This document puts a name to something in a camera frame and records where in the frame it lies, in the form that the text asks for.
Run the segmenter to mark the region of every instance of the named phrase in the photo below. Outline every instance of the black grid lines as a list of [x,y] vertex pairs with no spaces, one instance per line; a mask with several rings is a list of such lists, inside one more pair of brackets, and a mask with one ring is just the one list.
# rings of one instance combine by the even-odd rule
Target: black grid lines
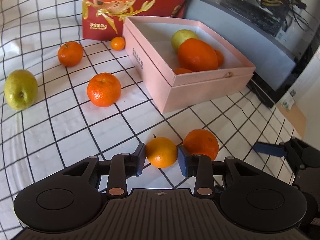
[[269,159],[270,159],[270,155],[268,156],[268,158],[267,158],[267,160],[266,160],[266,163],[265,163],[265,165],[263,166],[262,170],[263,170],[265,167],[268,167],[267,163],[268,163],[268,160],[269,160]]
[[[41,46],[42,46],[41,25],[39,26],[39,28],[40,28],[40,44],[41,44]],[[56,145],[56,147],[57,147],[57,151],[58,151],[59,156],[60,156],[60,160],[61,160],[61,162],[62,162],[63,167],[65,168],[66,165],[64,164],[63,158],[62,158],[62,156],[61,156],[61,152],[60,152],[60,150],[59,150],[59,146],[58,146],[58,143],[57,143],[57,139],[56,139],[56,136],[55,136],[55,134],[54,134],[54,130],[53,130],[53,126],[52,126],[52,121],[51,121],[51,119],[50,119],[50,112],[49,112],[49,107],[48,107],[48,102],[47,102],[47,95],[46,95],[46,91],[45,91],[45,83],[44,83],[43,50],[41,50],[41,62],[42,62],[42,64],[41,64],[41,67],[42,67],[42,80],[43,80],[43,86],[44,86],[44,98],[45,98],[45,104],[46,104],[46,107],[47,107],[47,113],[48,113],[48,117],[49,117],[49,123],[50,123],[50,126],[51,126],[51,131],[52,131],[53,139],[54,139],[55,145]]]

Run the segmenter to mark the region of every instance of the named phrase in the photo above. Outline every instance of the pink box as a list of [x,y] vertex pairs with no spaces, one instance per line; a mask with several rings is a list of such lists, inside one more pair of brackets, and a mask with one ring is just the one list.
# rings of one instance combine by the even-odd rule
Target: pink box
[[[194,31],[218,49],[225,62],[217,70],[175,75],[179,67],[171,46],[181,29]],[[198,21],[170,17],[134,16],[124,22],[126,51],[161,113],[239,92],[249,82],[255,66],[224,38]]]

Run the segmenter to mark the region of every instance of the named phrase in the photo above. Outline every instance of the tangerine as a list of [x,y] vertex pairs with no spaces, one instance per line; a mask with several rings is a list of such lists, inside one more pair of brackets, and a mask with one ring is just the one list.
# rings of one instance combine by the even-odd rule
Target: tangerine
[[67,42],[63,44],[58,50],[58,60],[66,67],[73,67],[78,65],[83,57],[82,46],[75,42]]
[[176,68],[173,72],[174,72],[176,75],[186,74],[186,73],[192,73],[191,70],[186,69],[186,68]]
[[223,54],[222,54],[220,51],[218,51],[217,49],[215,49],[214,51],[215,51],[216,54],[217,54],[218,64],[219,64],[219,67],[220,67],[220,66],[223,64],[223,62],[224,62],[224,56],[223,56]]
[[114,75],[100,73],[89,81],[87,95],[95,106],[111,106],[121,96],[121,84]]
[[215,70],[219,67],[217,54],[206,42],[190,38],[178,49],[181,66],[193,72]]
[[178,158],[176,145],[165,137],[157,137],[146,144],[146,157],[157,168],[166,168]]
[[216,137],[207,130],[193,130],[187,134],[183,146],[191,154],[203,154],[215,160],[219,152],[219,144]]
[[111,48],[114,50],[123,50],[125,46],[125,40],[122,37],[115,37],[111,41]]

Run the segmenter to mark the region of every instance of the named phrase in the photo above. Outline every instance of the red paper bag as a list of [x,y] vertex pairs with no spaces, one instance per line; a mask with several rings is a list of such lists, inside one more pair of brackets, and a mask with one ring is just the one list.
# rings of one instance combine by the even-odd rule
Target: red paper bag
[[127,16],[174,17],[185,0],[82,0],[83,38],[108,41],[122,36]]

